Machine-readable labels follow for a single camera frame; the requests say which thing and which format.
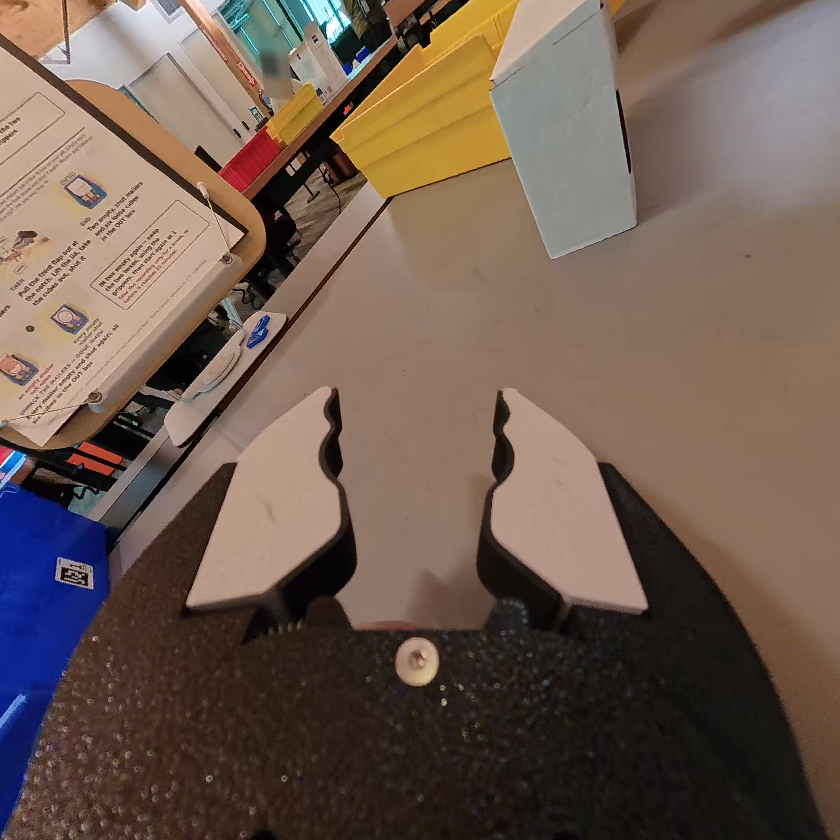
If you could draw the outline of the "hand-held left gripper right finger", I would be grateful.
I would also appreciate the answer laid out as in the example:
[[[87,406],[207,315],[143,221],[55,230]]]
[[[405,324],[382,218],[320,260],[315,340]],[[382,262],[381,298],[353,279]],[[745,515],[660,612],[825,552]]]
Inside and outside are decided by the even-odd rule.
[[[648,599],[599,464],[564,425],[502,388],[476,570],[497,600],[554,629],[574,607],[641,616]]]

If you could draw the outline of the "white cardboard box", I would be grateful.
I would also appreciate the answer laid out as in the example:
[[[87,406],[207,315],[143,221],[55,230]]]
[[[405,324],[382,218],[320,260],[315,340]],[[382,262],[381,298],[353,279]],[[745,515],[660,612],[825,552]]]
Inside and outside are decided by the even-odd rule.
[[[557,259],[637,224],[613,21],[598,1],[522,1],[490,99],[543,244]]]

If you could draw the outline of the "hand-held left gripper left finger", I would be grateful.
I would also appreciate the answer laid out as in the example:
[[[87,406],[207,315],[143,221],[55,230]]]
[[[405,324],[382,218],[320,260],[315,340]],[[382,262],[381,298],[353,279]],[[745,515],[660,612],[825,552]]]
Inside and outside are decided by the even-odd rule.
[[[357,569],[340,481],[337,388],[322,386],[242,451],[185,600],[191,614],[253,606],[271,622],[304,620]]]

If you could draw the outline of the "white oval puck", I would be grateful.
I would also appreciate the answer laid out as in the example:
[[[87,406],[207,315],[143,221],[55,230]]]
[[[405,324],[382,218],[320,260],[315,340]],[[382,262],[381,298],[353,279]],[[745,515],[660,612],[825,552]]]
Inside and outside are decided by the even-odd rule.
[[[199,392],[210,391],[221,382],[235,367],[239,355],[238,345],[219,351],[194,382],[199,387]]]

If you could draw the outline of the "small yellow plastic bin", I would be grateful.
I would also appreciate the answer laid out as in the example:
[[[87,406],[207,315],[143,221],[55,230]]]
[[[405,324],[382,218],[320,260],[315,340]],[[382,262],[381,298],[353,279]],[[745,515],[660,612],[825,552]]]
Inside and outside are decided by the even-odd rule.
[[[323,110],[318,90],[308,81],[266,124],[268,136],[279,149],[285,149]]]

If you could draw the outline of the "red plastic bin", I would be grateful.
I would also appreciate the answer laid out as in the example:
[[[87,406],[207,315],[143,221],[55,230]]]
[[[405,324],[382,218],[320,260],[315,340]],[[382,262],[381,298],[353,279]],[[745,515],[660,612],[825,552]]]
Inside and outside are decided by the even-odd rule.
[[[267,127],[260,129],[218,173],[226,183],[241,193],[280,156],[282,146],[266,129]]]

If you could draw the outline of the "blue plastic bin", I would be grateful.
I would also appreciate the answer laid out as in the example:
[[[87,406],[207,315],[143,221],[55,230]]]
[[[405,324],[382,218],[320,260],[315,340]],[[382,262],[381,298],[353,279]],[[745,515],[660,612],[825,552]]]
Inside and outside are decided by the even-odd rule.
[[[22,772],[70,657],[109,595],[105,528],[27,490],[1,496],[3,772]]]

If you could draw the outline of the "long table with brown edge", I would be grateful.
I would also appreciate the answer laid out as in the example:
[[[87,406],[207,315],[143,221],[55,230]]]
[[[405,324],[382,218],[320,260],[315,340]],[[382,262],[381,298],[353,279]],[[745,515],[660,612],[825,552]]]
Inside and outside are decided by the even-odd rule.
[[[332,133],[361,108],[410,48],[416,44],[426,46],[433,28],[464,5],[466,2],[459,1],[386,3],[384,10],[392,25],[392,36],[351,73],[337,96],[240,192],[252,203],[257,203],[257,195],[263,192],[280,204],[287,203],[320,164],[340,152],[331,139]]]

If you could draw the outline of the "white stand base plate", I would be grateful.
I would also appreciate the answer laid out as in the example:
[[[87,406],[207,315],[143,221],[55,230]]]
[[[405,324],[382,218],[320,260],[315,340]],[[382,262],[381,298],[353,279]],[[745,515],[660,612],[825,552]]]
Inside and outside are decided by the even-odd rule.
[[[271,315],[268,337],[263,343],[250,350],[247,349],[245,345],[251,330],[259,318],[266,314]],[[194,384],[201,371],[165,415],[164,427],[174,446],[183,447],[197,435],[205,421],[210,419],[222,402],[231,395],[235,386],[256,366],[260,357],[267,352],[270,342],[279,335],[287,321],[287,315],[284,313],[258,311],[248,318],[235,335],[226,342],[221,350],[237,345],[240,347],[240,355],[235,367],[212,390],[206,392],[199,392],[199,387]]]

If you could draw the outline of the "white printed carton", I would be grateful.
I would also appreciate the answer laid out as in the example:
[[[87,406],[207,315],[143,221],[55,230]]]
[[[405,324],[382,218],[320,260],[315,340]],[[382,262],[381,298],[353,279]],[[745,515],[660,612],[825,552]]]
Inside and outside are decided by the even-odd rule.
[[[300,45],[289,53],[290,68],[301,84],[310,82],[325,101],[347,85],[348,77],[317,22],[303,30]]]

